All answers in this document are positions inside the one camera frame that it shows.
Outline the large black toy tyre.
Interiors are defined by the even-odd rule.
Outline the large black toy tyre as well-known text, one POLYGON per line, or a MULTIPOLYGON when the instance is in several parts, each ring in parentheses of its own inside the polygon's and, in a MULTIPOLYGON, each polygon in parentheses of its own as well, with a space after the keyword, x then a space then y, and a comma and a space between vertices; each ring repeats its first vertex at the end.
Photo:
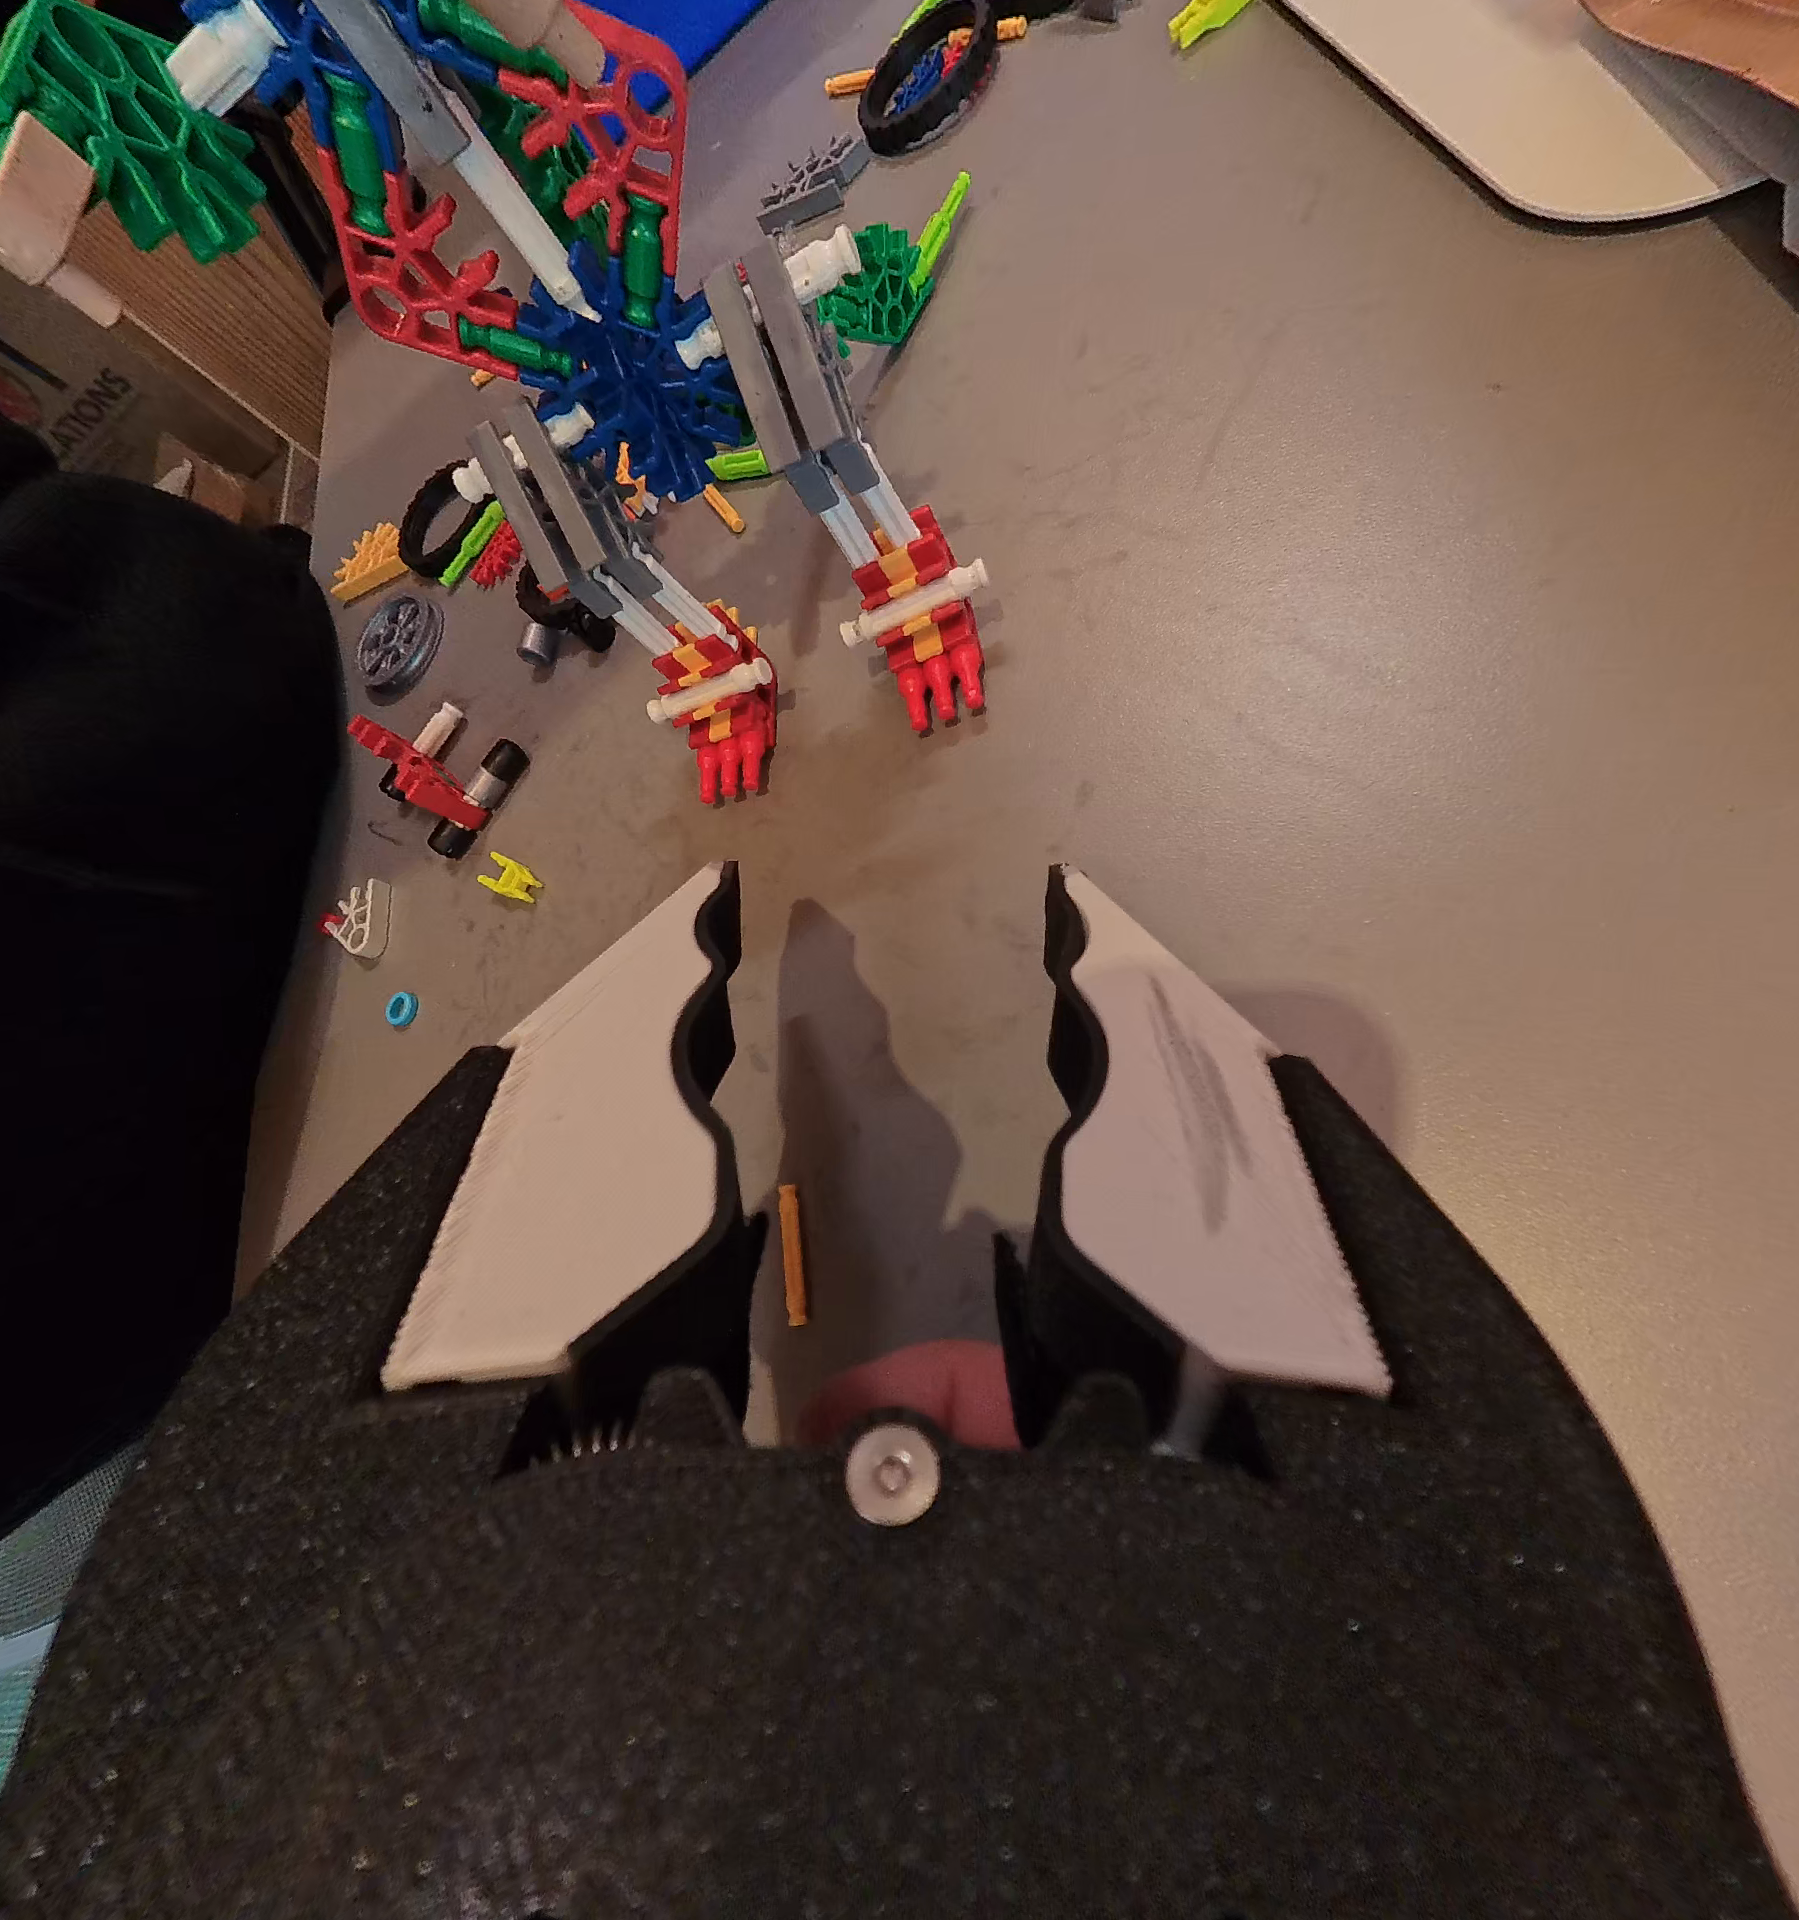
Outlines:
POLYGON ((893 35, 859 96, 859 128, 877 158, 901 158, 939 137, 985 87, 999 54, 991 2, 939 2, 893 35))

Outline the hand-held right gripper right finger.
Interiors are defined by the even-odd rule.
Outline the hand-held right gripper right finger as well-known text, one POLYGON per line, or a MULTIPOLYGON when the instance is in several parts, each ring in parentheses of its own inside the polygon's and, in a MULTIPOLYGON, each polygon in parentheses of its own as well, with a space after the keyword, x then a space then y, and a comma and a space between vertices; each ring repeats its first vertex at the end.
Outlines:
POLYGON ((1024 1250, 997 1260, 1019 1441, 1090 1378, 1140 1441, 1208 1456, 1228 1388, 1382 1404, 1390 1369, 1272 1075, 1270 1041, 1078 868, 1044 881, 1060 1101, 1024 1250))

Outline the small black toy tyre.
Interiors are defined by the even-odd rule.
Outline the small black toy tyre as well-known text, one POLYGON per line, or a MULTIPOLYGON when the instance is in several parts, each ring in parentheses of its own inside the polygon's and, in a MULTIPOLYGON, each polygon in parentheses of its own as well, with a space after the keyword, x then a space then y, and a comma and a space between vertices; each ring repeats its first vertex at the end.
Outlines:
POLYGON ((407 571, 447 587, 471 577, 505 524, 501 499, 491 493, 471 497, 471 481, 463 486, 461 474, 459 462, 435 468, 407 502, 397 525, 397 556, 407 571), (461 509, 459 521, 437 533, 433 524, 447 507, 461 509))

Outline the blue plastic bin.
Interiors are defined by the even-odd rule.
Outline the blue plastic bin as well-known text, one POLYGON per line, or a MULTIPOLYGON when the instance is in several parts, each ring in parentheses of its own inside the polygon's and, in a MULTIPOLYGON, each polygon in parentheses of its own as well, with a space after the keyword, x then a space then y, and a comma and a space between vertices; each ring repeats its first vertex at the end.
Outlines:
POLYGON ((667 2, 663 38, 693 75, 767 2, 667 2))

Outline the brown paper sheet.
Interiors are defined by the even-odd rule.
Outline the brown paper sheet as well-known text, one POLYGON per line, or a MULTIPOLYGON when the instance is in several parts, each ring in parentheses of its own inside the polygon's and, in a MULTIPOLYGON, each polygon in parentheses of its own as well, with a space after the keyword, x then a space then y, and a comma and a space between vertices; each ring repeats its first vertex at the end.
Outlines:
POLYGON ((1799 2, 1584 2, 1766 180, 1799 180, 1799 2))

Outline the red toy piece assembly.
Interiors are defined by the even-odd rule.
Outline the red toy piece assembly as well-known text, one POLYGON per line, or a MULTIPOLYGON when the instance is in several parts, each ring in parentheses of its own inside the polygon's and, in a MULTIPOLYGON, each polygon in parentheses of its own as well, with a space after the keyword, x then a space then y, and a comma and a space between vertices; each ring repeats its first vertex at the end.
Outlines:
POLYGON ((413 738, 365 713, 347 723, 349 735, 367 754, 383 759, 381 791, 431 816, 427 846, 447 860, 459 860, 475 847, 491 816, 529 768, 529 754, 501 735, 479 757, 471 777, 459 779, 447 768, 445 752, 463 722, 463 708, 445 699, 413 738))

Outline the person's right hand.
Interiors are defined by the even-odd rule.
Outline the person's right hand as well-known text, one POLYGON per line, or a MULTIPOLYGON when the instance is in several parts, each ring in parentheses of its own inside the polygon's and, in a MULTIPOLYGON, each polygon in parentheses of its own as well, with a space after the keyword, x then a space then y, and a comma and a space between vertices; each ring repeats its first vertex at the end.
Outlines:
POLYGON ((825 1380, 801 1407, 795 1433, 805 1446, 833 1441, 863 1418, 887 1409, 925 1418, 967 1448, 1015 1450, 1001 1346, 945 1338, 869 1357, 825 1380))

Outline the dark grey connector piece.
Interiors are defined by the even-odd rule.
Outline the dark grey connector piece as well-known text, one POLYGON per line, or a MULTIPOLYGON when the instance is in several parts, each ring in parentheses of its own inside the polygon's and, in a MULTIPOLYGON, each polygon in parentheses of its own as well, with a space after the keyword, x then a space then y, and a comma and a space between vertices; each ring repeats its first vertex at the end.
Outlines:
POLYGON ((779 235, 837 213, 869 160, 869 147, 857 131, 837 134, 807 155, 791 160, 785 174, 771 180, 761 196, 759 227, 767 235, 779 235))

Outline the white monitor stand base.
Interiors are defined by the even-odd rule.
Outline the white monitor stand base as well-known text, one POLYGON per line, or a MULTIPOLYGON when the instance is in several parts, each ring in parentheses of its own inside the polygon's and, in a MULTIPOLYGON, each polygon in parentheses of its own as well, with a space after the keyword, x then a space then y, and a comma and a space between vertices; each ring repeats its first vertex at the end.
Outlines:
POLYGON ((1764 181, 1576 2, 1286 2, 1284 11, 1524 216, 1620 227, 1764 181))

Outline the printed cardboard box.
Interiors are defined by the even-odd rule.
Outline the printed cardboard box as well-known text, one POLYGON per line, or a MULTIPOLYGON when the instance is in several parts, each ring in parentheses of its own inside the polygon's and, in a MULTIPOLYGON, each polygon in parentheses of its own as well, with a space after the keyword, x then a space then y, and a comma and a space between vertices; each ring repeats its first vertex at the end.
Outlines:
POLYGON ((245 524, 279 518, 287 444, 127 321, 101 328, 0 267, 0 415, 69 471, 177 490, 245 524))

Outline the grey wheel hub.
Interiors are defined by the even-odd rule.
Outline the grey wheel hub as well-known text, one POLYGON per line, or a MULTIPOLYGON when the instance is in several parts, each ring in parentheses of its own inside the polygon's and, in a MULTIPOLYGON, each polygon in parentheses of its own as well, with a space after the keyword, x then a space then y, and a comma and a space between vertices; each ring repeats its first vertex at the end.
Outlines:
POLYGON ((445 613, 435 600, 411 591, 387 598, 357 636, 363 691, 375 701, 401 697, 431 670, 443 632, 445 613))

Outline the green fan connector assembly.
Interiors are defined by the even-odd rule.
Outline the green fan connector assembly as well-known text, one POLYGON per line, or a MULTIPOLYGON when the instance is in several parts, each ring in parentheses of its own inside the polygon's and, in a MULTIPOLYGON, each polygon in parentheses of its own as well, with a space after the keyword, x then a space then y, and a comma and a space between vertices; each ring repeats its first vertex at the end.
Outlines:
POLYGON ((969 180, 967 170, 953 175, 919 235, 885 221, 843 227, 845 208, 767 235, 801 307, 831 328, 843 351, 851 346, 897 348, 911 335, 935 294, 935 267, 971 190, 969 180))

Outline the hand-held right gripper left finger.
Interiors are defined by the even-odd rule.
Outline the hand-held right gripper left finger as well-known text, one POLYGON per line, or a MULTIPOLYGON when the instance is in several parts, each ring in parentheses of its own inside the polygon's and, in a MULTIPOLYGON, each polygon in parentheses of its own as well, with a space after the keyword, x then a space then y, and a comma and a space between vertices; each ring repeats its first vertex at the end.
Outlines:
POLYGON ((765 1220, 713 1104, 739 957, 739 866, 713 862, 501 1035, 383 1391, 549 1380, 605 1435, 693 1369, 741 1425, 765 1220))

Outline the colourful construction toy model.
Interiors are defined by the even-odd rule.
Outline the colourful construction toy model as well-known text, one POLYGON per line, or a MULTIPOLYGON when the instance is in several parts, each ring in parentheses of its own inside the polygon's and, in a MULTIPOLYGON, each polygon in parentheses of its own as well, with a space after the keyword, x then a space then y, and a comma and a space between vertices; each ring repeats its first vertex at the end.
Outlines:
POLYGON ((0 155, 31 113, 95 170, 147 251, 203 264, 257 232, 263 184, 233 109, 299 105, 357 317, 519 395, 471 435, 461 484, 551 600, 611 613, 653 660, 649 718, 699 796, 755 793, 779 680, 753 625, 661 561, 661 502, 781 478, 849 563, 849 649, 877 649, 911 730, 985 708, 973 602, 925 504, 887 475, 831 328, 763 239, 677 279, 687 82, 659 38, 585 3, 185 3, 175 41, 89 3, 23 3, 0 38, 0 155))

